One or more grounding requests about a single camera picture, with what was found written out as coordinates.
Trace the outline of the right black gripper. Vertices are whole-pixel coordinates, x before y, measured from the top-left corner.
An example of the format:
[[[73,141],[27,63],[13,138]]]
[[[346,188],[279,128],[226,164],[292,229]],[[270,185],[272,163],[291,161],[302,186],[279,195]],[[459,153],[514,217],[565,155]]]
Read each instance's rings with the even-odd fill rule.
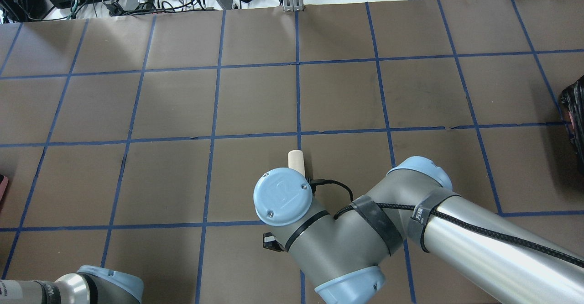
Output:
[[[280,244],[276,239],[276,236],[271,232],[265,232],[262,235],[262,246],[264,249],[271,250],[274,252],[286,252],[285,246]]]

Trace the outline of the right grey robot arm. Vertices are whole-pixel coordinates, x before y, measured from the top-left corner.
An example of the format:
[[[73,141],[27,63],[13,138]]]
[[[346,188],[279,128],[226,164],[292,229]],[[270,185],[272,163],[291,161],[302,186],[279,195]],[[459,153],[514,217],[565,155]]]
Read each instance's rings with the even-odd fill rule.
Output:
[[[503,304],[581,304],[583,258],[453,191],[431,160],[409,157],[332,214],[302,158],[263,174],[255,212],[266,249],[288,252],[328,304],[365,304],[384,286],[380,263],[404,241]]]

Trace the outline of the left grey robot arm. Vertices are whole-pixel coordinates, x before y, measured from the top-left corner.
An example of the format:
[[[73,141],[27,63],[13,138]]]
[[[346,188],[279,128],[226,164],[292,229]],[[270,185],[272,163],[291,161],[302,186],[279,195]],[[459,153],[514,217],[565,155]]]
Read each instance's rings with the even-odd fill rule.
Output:
[[[0,282],[2,304],[141,304],[144,282],[114,269],[82,265],[55,281]]]

